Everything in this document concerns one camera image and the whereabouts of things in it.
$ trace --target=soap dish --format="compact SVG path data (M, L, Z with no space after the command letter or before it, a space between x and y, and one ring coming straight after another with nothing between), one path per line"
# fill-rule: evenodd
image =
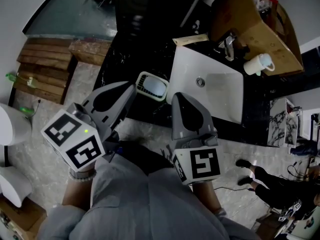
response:
M137 93L162 102L168 92L169 82L161 77L142 71L135 82Z

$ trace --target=gray shirt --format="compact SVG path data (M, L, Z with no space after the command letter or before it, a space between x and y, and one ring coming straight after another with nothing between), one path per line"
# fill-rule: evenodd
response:
M148 176L119 155L96 161L97 175L87 212L58 206L48 215L39 240L258 240L248 228L212 214L184 186L174 168Z

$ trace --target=wooden crate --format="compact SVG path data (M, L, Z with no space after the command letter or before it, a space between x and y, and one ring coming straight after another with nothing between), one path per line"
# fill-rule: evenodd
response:
M75 40L70 46L70 52L79 62L101 66L105 60L111 42L96 38Z
M63 104L77 59L69 51L72 40L29 38L18 57L20 67L13 87L28 94ZM36 88L27 86L35 78Z

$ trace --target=soap bar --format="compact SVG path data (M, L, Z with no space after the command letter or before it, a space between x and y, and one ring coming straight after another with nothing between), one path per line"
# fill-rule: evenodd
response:
M153 76L147 76L143 82L143 87L150 93L163 96L166 91L166 85L159 79Z

